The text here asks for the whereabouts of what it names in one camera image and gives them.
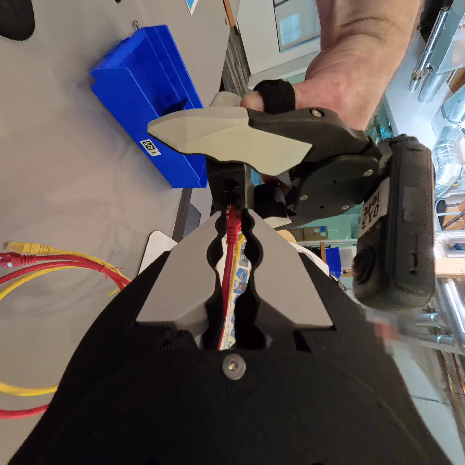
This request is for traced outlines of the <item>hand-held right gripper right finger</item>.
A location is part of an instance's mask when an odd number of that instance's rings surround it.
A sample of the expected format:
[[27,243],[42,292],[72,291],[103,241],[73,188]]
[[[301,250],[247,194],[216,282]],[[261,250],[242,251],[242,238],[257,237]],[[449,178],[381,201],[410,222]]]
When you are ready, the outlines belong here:
[[262,350],[267,338],[332,328],[309,274],[310,268],[321,271],[314,261],[250,209],[242,212],[242,233],[252,268],[246,291],[236,301],[236,348]]

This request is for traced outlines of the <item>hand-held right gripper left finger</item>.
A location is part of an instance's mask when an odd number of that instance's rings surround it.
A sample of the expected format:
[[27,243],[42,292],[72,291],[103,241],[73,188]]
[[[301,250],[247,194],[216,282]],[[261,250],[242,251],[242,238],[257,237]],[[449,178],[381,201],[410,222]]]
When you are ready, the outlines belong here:
[[189,331],[200,340],[210,326],[206,303],[220,291],[225,226],[225,214],[216,212],[171,249],[137,323]]

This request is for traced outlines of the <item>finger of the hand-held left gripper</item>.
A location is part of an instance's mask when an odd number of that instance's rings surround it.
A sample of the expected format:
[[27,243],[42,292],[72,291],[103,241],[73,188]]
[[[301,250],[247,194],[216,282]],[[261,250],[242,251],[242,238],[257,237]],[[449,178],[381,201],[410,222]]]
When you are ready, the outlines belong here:
[[183,110],[155,119],[148,133],[180,154],[241,162],[278,176],[301,163],[312,144],[254,129],[245,108]]

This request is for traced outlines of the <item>black network switch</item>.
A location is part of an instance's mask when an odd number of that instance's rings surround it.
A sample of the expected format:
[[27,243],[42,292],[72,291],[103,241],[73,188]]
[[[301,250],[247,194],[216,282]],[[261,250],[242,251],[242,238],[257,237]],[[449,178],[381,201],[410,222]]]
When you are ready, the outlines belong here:
[[234,206],[236,212],[246,208],[245,165],[239,162],[220,162],[206,157],[206,173],[215,212]]

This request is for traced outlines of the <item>blue plastic bin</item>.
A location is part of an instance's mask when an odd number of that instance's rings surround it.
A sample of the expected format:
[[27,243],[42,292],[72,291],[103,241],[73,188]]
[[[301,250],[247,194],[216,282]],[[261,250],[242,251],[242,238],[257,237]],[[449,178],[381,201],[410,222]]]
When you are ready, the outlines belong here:
[[206,159],[148,133],[151,121],[203,104],[166,25],[137,30],[90,71],[93,93],[173,188],[206,188]]

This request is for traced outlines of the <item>person's left hand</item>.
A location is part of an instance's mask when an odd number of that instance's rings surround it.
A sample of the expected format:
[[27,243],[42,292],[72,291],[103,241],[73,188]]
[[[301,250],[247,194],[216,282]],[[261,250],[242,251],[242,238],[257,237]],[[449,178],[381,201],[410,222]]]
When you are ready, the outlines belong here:
[[415,17],[321,18],[321,52],[305,80],[273,80],[243,97],[241,106],[280,114],[304,108],[336,113],[351,129],[365,131],[407,49]]

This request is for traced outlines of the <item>white mounting plate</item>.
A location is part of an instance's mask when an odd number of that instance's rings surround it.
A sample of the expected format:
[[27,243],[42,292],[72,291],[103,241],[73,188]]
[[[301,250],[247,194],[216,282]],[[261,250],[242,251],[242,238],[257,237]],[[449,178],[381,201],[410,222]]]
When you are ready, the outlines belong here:
[[152,264],[164,252],[169,252],[177,245],[177,241],[168,237],[161,231],[152,232],[147,240],[145,250],[142,255],[141,264],[137,273],[140,275],[150,264]]

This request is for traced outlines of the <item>laminated instruction sheet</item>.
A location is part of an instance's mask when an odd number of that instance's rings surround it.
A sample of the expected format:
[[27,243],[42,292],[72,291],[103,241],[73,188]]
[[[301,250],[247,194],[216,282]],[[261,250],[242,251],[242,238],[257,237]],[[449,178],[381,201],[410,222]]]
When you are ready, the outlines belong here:
[[235,346],[235,306],[236,301],[242,295],[248,284],[248,277],[251,270],[249,259],[245,255],[245,241],[237,245],[232,266],[231,282],[228,295],[228,308],[225,317],[224,329],[221,337],[221,342],[218,346],[219,350],[228,350]]

